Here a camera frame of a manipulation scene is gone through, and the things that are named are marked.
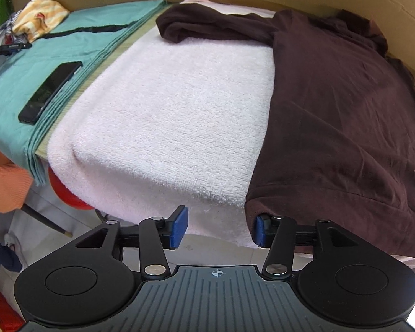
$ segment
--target teal cloth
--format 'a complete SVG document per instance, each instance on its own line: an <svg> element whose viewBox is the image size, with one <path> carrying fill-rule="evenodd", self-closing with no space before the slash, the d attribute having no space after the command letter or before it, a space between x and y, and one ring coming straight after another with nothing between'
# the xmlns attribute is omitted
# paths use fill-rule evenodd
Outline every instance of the teal cloth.
<svg viewBox="0 0 415 332"><path fill-rule="evenodd" d="M35 151L70 97L123 40L164 5L165 0L151 0L72 12L51 33L79 27L130 25L117 32L77 32L38 39L30 49L14 54L1 66L0 151L29 170L38 185L46 183L46 174ZM20 123L18 115L37 88L59 64L70 61L82 61L83 67L54 97L35 126Z"/></svg>

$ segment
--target white floor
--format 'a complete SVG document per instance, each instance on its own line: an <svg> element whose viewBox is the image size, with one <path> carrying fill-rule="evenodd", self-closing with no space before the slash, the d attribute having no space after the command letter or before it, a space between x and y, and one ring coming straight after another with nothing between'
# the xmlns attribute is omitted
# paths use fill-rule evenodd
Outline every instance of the white floor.
<svg viewBox="0 0 415 332"><path fill-rule="evenodd" d="M74 237L78 237L100 224L94 211L75 210L65 205L58 199L50 186L43 188L33 186L26 203L59 226L72 232ZM15 212L10 231L19 238L28 264L38 261L71 241L68 237L46 227L22 211ZM199 266L251 264L257 265L261 269L268 249L238 247L214 238L186 235L179 249L165 252L171 269L176 265L185 264ZM125 249L123 262L131 270L139 270L138 259L138 250ZM307 258L296 256L293 268L301 269L308 261ZM4 268L0 270L0 291L8 303L20 313L13 292L17 277L17 273L9 272ZM415 327L415 308L408 321Z"/></svg>

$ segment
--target black strap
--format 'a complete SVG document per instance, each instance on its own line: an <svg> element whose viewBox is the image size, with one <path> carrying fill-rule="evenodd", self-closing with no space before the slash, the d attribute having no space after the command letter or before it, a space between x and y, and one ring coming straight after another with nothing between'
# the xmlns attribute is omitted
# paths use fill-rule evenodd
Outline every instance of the black strap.
<svg viewBox="0 0 415 332"><path fill-rule="evenodd" d="M90 27L78 27L74 30L68 30L63 32L57 32L57 33L47 33L45 35L40 36L39 38L54 38L54 37L62 37L71 35L76 32L92 32L92 33L100 33L100 32L117 32L120 30L123 30L124 28L127 28L133 24L135 24L137 21L133 21L126 25L105 25L105 26L90 26Z"/></svg>

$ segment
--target dark brown long-sleeve garment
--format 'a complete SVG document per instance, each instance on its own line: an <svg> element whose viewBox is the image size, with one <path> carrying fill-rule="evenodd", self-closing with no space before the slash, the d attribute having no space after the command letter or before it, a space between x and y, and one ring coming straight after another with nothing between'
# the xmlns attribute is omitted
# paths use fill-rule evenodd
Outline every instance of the dark brown long-sleeve garment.
<svg viewBox="0 0 415 332"><path fill-rule="evenodd" d="M329 218L385 252L415 257L415 81L373 22L342 11L224 15L176 5L162 37L256 40L273 47L269 121L249 191L261 213Z"/></svg>

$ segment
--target smartphone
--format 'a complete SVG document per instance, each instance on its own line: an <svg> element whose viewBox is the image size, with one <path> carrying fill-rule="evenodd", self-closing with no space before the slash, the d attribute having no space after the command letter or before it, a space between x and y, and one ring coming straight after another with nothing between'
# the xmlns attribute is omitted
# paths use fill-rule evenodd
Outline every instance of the smartphone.
<svg viewBox="0 0 415 332"><path fill-rule="evenodd" d="M19 114L19 121L28 125L35 125L57 92L82 66L81 61L65 62L58 65L23 107Z"/></svg>

